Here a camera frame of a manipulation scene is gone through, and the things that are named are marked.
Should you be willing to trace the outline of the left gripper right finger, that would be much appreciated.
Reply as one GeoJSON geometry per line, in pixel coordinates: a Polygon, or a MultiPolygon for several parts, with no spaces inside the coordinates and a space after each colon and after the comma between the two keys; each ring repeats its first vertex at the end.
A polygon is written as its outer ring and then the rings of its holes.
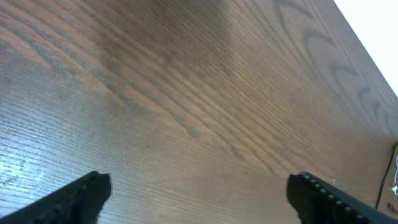
{"type": "Polygon", "coordinates": [[[309,172],[289,175],[286,194],[304,224],[397,224],[309,172]]]}

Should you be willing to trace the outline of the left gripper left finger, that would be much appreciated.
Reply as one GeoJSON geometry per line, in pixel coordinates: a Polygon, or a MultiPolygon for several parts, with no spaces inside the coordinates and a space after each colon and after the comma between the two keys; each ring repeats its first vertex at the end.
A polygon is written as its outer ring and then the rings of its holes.
{"type": "Polygon", "coordinates": [[[97,224],[110,195],[110,175],[93,171],[2,217],[1,224],[97,224]]]}

